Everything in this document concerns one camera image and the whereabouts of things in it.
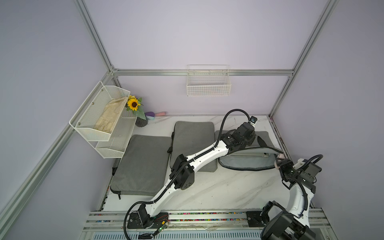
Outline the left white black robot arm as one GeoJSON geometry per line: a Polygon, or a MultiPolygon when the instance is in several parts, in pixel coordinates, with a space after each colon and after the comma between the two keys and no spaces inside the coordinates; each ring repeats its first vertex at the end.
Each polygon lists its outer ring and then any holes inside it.
{"type": "Polygon", "coordinates": [[[246,146],[251,146],[256,139],[255,125],[257,121],[258,118],[249,116],[246,111],[241,109],[233,109],[227,112],[219,130],[219,137],[212,145],[189,156],[179,155],[171,169],[169,179],[159,192],[150,201],[138,201],[129,208],[123,223],[125,238],[130,239],[127,230],[128,217],[134,213],[133,208],[135,206],[139,206],[136,212],[140,217],[142,227],[152,226],[154,217],[160,213],[161,206],[167,202],[167,199],[173,193],[186,190],[194,183],[195,172],[213,160],[244,150],[246,146]],[[244,113],[248,121],[241,124],[237,129],[222,134],[225,121],[233,112],[244,113]]]}

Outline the grey laptop bag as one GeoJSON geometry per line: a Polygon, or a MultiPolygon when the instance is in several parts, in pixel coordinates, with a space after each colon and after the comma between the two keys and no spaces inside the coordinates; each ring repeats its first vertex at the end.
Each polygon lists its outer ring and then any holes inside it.
{"type": "Polygon", "coordinates": [[[168,149],[170,168],[179,155],[187,157],[211,146],[216,141],[215,126],[212,122],[178,121],[175,123],[171,138],[172,145],[168,149]]]}
{"type": "Polygon", "coordinates": [[[155,196],[164,186],[172,139],[133,135],[111,183],[121,195],[155,196]]]}
{"type": "Polygon", "coordinates": [[[256,139],[244,150],[218,158],[218,163],[235,171],[263,171],[275,167],[275,161],[282,150],[276,148],[266,131],[256,132],[256,139]]]}

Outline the pastel toy mushrooms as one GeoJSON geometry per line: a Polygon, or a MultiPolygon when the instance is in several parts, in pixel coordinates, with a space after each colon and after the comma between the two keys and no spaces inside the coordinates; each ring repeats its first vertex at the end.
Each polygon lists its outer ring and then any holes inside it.
{"type": "Polygon", "coordinates": [[[166,112],[159,112],[159,113],[154,113],[154,112],[146,112],[145,116],[148,120],[154,120],[156,117],[163,117],[166,116],[166,112]]]}

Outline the upper white mesh shelf basket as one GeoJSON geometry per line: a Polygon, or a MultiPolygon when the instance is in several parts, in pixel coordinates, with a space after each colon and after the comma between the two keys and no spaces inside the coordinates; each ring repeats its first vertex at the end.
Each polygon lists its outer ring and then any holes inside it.
{"type": "Polygon", "coordinates": [[[69,121],[70,126],[88,142],[109,141],[112,134],[95,130],[94,126],[111,100],[129,97],[130,93],[128,90],[116,86],[106,86],[102,82],[98,82],[69,121]]]}

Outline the artificial sunflower bouquet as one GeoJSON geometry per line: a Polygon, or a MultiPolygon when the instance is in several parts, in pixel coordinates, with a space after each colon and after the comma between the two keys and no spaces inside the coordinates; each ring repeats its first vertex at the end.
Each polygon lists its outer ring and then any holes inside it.
{"type": "Polygon", "coordinates": [[[139,119],[146,120],[146,115],[142,106],[142,99],[135,96],[129,96],[126,102],[126,109],[130,112],[130,115],[139,119]]]}

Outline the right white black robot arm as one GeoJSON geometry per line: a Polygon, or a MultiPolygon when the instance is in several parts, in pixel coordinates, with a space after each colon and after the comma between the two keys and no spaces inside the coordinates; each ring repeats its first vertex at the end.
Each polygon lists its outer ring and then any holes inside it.
{"type": "Polygon", "coordinates": [[[283,185],[290,190],[286,208],[276,201],[269,201],[260,214],[264,229],[262,240],[314,240],[316,233],[310,229],[309,209],[316,193],[316,175],[322,171],[317,163],[323,155],[308,160],[276,158],[275,168],[279,170],[283,185]]]}

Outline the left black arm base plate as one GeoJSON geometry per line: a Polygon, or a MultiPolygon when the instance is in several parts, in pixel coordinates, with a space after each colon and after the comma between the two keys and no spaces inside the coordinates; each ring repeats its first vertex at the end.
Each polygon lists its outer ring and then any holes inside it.
{"type": "Polygon", "coordinates": [[[169,213],[160,212],[155,217],[151,217],[147,224],[142,224],[139,213],[137,211],[129,215],[127,220],[127,229],[158,229],[167,222],[169,213]]]}

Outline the aluminium frame rails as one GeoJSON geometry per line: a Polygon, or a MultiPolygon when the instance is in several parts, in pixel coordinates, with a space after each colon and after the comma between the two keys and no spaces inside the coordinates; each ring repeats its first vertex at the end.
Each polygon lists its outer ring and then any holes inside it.
{"type": "MultiPolygon", "coordinates": [[[[232,69],[225,72],[222,69],[196,69],[193,70],[194,75],[208,77],[211,79],[216,76],[287,76],[288,79],[284,84],[276,102],[274,103],[271,112],[268,114],[269,118],[272,118],[278,108],[280,107],[284,97],[286,96],[289,88],[296,79],[300,69],[302,68],[305,60],[307,59],[310,51],[314,44],[319,38],[324,25],[332,15],[332,12],[336,8],[338,1],[327,1],[322,13],[317,20],[314,29],[312,30],[300,56],[295,63],[295,66],[291,70],[283,69],[232,69]]],[[[79,114],[85,112],[85,107],[91,101],[92,96],[96,96],[98,91],[102,88],[102,84],[108,83],[113,80],[116,85],[119,85],[119,76],[188,76],[190,73],[186,69],[176,70],[161,70],[161,69],[114,69],[113,65],[107,56],[104,45],[100,38],[99,33],[96,30],[96,26],[90,15],[89,9],[85,1],[75,1],[75,5],[82,17],[87,30],[89,31],[92,40],[94,41],[99,53],[102,56],[102,60],[105,61],[107,66],[107,72],[101,79],[101,83],[98,83],[95,88],[91,91],[90,95],[86,98],[84,103],[75,113],[77,118],[79,114]]],[[[6,205],[4,210],[1,212],[1,239],[4,239],[14,223],[17,221],[22,211],[26,208],[31,198],[35,195],[59,157],[61,156],[64,149],[70,142],[71,137],[75,132],[75,128],[71,124],[67,124],[63,131],[60,133],[58,138],[51,145],[49,150],[45,153],[43,158],[27,177],[25,182],[21,185],[15,195],[11,198],[10,202],[6,205]]]]}

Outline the lower white mesh shelf basket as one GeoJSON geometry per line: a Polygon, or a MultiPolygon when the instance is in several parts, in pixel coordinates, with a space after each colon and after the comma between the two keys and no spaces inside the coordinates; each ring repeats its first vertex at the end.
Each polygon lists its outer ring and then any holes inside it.
{"type": "Polygon", "coordinates": [[[104,159],[121,159],[127,149],[133,134],[137,117],[131,111],[124,109],[107,142],[98,142],[95,150],[104,159]]]}

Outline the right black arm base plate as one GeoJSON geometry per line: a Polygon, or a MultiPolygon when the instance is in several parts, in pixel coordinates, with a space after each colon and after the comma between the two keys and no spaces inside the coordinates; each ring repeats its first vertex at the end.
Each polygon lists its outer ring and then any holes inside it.
{"type": "Polygon", "coordinates": [[[263,211],[247,211],[246,216],[250,228],[264,227],[270,221],[268,213],[263,211]]]}

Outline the beige cloth in basket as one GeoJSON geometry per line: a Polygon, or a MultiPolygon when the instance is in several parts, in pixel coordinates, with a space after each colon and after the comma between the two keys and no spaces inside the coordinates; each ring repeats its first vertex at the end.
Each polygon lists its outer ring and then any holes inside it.
{"type": "Polygon", "coordinates": [[[121,111],[127,103],[128,97],[111,100],[104,108],[102,115],[97,120],[94,129],[111,134],[115,125],[117,124],[118,118],[121,111]]]}

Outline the white mesh shelf basket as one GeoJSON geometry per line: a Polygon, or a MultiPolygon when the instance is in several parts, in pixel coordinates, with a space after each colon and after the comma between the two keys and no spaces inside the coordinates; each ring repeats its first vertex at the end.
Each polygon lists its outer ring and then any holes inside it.
{"type": "Polygon", "coordinates": [[[88,142],[109,141],[112,134],[95,130],[94,126],[111,100],[129,97],[130,93],[128,90],[116,86],[106,86],[102,82],[98,82],[69,121],[70,126],[88,142]]]}
{"type": "Polygon", "coordinates": [[[121,159],[127,149],[133,134],[137,117],[131,111],[124,109],[107,142],[98,142],[95,150],[104,159],[121,159]]]}

